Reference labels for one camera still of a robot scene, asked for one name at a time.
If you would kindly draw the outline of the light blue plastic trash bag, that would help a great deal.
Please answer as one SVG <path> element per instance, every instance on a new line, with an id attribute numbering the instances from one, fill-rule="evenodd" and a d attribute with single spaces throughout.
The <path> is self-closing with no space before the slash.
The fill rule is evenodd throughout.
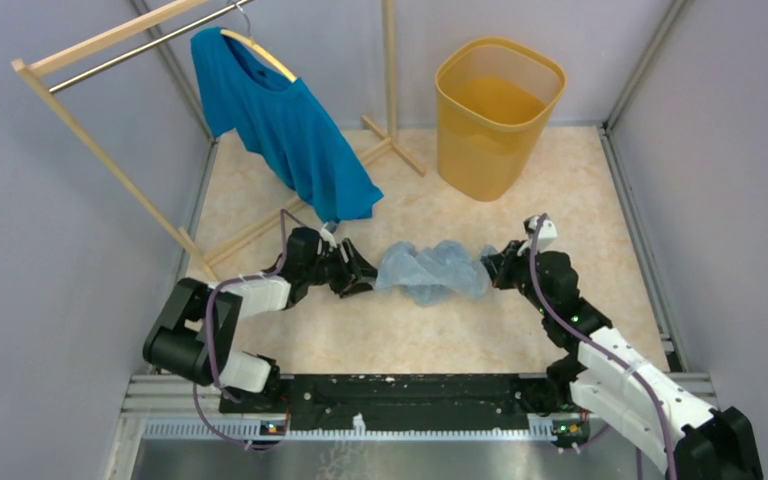
<path id="1" fill-rule="evenodd" d="M 489 274 L 479 258 L 452 240 L 424 248 L 407 241 L 390 245 L 377 267 L 374 284 L 376 290 L 398 289 L 422 307 L 439 304 L 454 294 L 477 299 L 489 287 Z"/>

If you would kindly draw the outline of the yellow mesh trash bin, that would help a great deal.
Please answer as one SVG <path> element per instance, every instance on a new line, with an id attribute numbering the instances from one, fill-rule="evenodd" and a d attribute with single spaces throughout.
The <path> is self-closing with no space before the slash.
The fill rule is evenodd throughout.
<path id="1" fill-rule="evenodd" d="M 435 76 L 440 177 L 474 200 L 500 198 L 521 175 L 566 85 L 558 63 L 513 40 L 465 44 Z"/>

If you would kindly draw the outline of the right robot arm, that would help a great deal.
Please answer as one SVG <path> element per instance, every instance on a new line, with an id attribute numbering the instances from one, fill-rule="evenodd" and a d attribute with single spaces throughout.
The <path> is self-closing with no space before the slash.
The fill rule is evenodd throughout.
<path id="1" fill-rule="evenodd" d="M 667 479 L 761 479 L 750 420 L 716 408 L 637 352 L 586 300 L 570 257 L 532 255 L 525 241 L 481 256 L 491 284 L 515 289 L 541 314 L 549 339 L 566 356 L 547 369 L 549 404 L 581 407 L 633 444 Z"/>

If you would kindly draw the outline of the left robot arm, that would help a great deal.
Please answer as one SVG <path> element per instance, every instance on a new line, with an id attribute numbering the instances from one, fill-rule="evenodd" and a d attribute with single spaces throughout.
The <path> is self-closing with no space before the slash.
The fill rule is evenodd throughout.
<path id="1" fill-rule="evenodd" d="M 377 276 L 350 239 L 336 241 L 327 230 L 296 227 L 264 271 L 214 284 L 179 280 L 144 341 L 143 358 L 268 413 L 280 401 L 280 369 L 273 359 L 233 348 L 240 321 L 290 309 L 314 286 L 327 286 L 340 298 L 365 293 Z"/>

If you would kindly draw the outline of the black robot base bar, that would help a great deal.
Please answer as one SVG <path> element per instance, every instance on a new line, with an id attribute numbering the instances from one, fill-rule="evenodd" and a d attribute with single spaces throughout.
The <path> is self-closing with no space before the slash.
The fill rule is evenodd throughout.
<path id="1" fill-rule="evenodd" d="M 328 431 L 362 417 L 372 432 L 469 433 L 499 429 L 585 437 L 585 414 L 543 374 L 296 374 L 262 394 L 236 391 L 222 414 L 276 414 L 294 432 Z"/>

